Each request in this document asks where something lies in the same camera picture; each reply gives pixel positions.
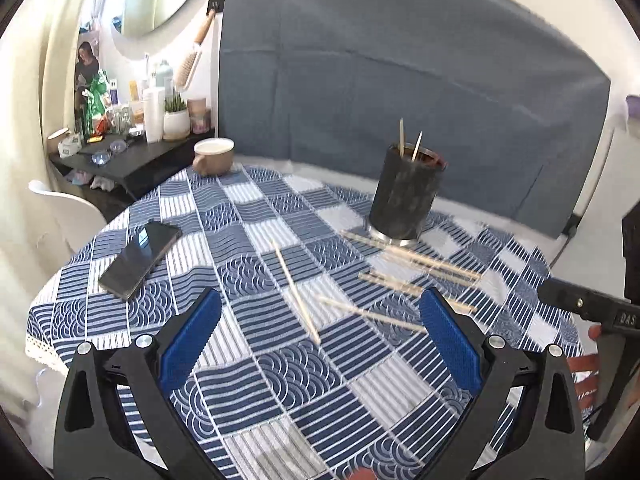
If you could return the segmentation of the person's right hand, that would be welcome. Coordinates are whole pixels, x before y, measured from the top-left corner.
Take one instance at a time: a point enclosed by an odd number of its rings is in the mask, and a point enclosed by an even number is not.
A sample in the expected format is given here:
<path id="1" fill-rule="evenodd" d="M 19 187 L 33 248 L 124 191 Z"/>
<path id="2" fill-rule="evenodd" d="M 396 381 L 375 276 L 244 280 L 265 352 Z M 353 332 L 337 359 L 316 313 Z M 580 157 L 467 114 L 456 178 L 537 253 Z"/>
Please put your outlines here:
<path id="1" fill-rule="evenodd" d="M 597 341 L 600 335 L 602 334 L 602 326 L 599 324 L 593 325 L 589 327 L 588 335 L 589 338 L 593 341 Z"/>

